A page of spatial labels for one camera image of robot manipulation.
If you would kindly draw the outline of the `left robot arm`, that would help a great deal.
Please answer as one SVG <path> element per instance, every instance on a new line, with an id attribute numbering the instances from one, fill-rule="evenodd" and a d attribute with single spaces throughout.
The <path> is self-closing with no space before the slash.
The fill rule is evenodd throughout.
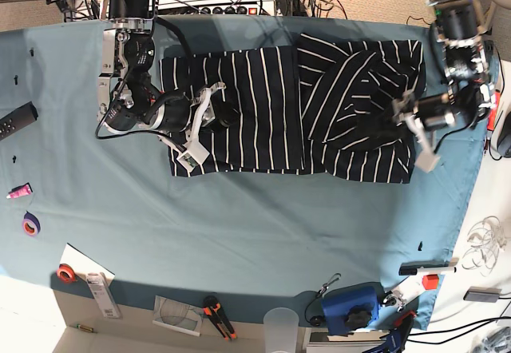
<path id="1" fill-rule="evenodd" d="M 440 160 L 440 143 L 433 143 L 434 132 L 450 128 L 459 132 L 472 129 L 485 120 L 496 106 L 495 86 L 490 76 L 484 34 L 487 32 L 479 0 L 426 0 L 434 9 L 434 42 L 442 44 L 438 68 L 446 92 L 418 98 L 411 90 L 393 103 L 393 120 L 404 123 L 415 135 L 422 150 L 415 165 L 429 173 Z"/>

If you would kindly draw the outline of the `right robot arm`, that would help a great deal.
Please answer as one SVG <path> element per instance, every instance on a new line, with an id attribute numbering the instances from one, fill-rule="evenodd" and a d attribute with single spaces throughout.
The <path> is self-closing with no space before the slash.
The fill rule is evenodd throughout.
<path id="1" fill-rule="evenodd" d="M 157 15 L 157 0 L 106 0 L 111 27 L 102 37 L 101 73 L 97 81 L 97 131 L 105 139 L 136 134 L 156 135 L 187 172 L 201 166 L 210 152 L 200 143 L 200 132 L 225 129 L 238 111 L 217 99 L 222 81 L 208 82 L 197 92 L 192 84 L 198 73 L 196 59 L 182 31 Z M 188 74 L 173 91 L 161 92 L 149 71 L 155 60 L 156 26 L 173 33 L 184 50 Z"/>

